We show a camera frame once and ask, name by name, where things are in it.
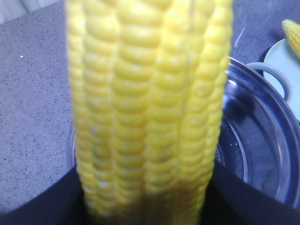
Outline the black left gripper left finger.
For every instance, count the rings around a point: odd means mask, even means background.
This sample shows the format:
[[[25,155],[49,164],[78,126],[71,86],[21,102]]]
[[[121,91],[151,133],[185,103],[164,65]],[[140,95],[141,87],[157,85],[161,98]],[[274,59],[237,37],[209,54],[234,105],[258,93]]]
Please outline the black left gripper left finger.
[[[85,225],[87,214],[75,168],[21,207],[0,217],[2,225]]]

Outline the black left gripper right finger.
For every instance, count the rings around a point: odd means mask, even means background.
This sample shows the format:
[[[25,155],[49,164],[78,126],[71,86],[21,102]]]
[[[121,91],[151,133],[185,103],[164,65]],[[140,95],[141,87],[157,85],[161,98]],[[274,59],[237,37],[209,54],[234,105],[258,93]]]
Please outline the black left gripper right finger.
[[[202,225],[298,225],[300,212],[251,187],[215,162]]]

